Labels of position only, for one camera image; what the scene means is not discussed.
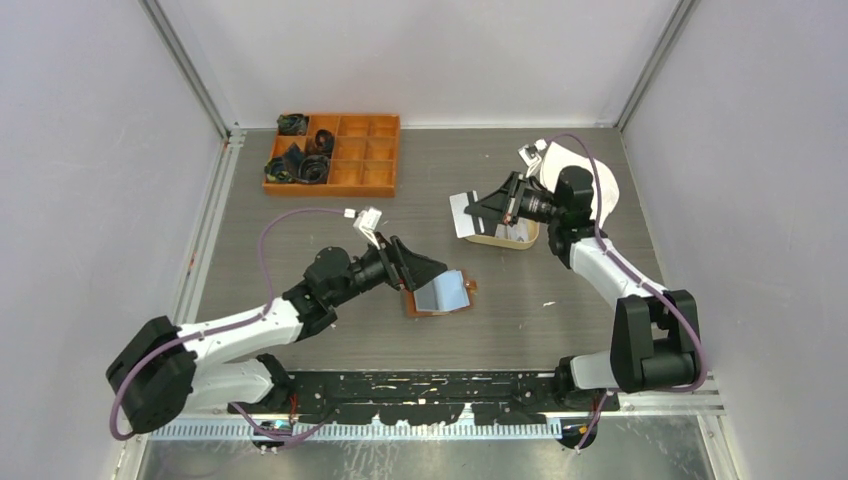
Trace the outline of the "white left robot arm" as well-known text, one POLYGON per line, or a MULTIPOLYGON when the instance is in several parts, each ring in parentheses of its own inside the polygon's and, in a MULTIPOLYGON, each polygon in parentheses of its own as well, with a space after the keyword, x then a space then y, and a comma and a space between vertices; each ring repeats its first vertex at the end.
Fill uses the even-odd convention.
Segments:
POLYGON ((226 402, 285 409, 291 385, 277 367, 258 376, 253 389, 224 381, 225 364, 237 357, 316 336, 333 324, 337 308, 385 284, 415 292, 446 272, 441 261, 411 251, 398 237, 380 237, 361 256, 341 247, 320 250, 299 283, 252 310, 217 320, 175 325, 166 316, 145 322, 107 367, 114 392, 108 425, 117 440, 150 433, 179 416, 189 403, 225 390, 226 402))

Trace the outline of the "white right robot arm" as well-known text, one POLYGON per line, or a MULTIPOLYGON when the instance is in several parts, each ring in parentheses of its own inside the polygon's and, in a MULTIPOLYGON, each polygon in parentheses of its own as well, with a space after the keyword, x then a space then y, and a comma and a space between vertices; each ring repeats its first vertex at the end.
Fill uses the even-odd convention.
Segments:
POLYGON ((487 196, 470 191, 451 197, 457 234, 522 219, 544 224, 551 253, 613 309, 609 349, 560 362, 554 387, 565 409, 582 409, 595 390, 693 391, 707 374, 696 302, 686 290, 647 279, 619 254, 591 216, 596 184, 579 166, 562 169, 552 192, 513 172, 487 196))

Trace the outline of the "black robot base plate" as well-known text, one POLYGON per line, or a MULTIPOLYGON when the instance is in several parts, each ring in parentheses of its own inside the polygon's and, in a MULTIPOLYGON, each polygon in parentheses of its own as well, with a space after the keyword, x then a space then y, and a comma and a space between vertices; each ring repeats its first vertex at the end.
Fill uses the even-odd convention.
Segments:
POLYGON ((249 414, 281 414, 308 424, 451 425, 470 410, 476 426, 535 425, 556 413, 589 418, 616 411, 617 399, 579 390, 560 369, 489 371, 295 371, 249 414))

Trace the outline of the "orange leather card holder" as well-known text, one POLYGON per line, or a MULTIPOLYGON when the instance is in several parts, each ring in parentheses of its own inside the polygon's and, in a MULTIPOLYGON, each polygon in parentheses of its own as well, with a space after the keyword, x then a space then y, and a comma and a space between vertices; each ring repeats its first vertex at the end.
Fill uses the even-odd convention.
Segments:
POLYGON ((464 270, 448 270, 414 292, 403 294, 407 317, 445 316, 474 307, 477 282, 464 270))

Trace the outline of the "white card black stripe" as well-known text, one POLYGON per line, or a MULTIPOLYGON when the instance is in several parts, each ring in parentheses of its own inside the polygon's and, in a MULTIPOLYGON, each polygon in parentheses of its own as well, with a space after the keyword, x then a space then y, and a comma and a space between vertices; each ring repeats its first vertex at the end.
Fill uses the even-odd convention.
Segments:
POLYGON ((484 233, 484 224, 479 217, 466 212, 466 208, 478 200, 475 190, 457 193, 449 197, 452 219, 456 237, 464 239, 484 233))

